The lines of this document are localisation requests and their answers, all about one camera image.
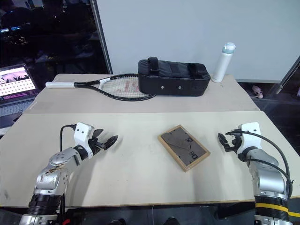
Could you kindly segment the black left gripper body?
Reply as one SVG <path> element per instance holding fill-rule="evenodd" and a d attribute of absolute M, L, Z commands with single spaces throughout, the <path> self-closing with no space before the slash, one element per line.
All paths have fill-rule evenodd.
<path fill-rule="evenodd" d="M 92 154 L 96 155 L 101 150 L 105 150 L 105 144 L 98 141 L 98 138 L 92 137 L 88 140 L 88 145 L 90 149 L 92 150 Z"/>

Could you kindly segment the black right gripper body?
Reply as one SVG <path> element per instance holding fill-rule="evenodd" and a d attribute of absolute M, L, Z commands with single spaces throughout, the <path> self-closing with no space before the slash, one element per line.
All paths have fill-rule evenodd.
<path fill-rule="evenodd" d="M 236 152 L 237 152 L 237 150 L 240 148 L 240 146 L 242 144 L 241 129 L 235 129 L 233 131 L 230 131 L 230 132 L 228 132 L 228 135 L 234 136 L 234 139 L 232 140 L 232 144 L 233 144 L 233 146 L 236 146 Z"/>

